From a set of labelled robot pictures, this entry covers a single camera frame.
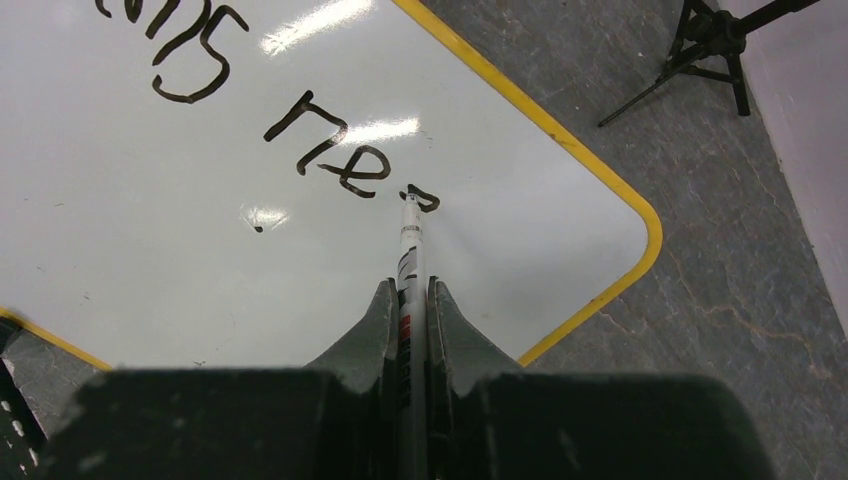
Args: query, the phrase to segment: white marker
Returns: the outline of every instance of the white marker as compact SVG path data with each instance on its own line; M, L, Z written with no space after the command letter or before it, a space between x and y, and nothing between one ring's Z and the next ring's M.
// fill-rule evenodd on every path
M407 194L398 262L398 479L427 480L427 274L418 196Z

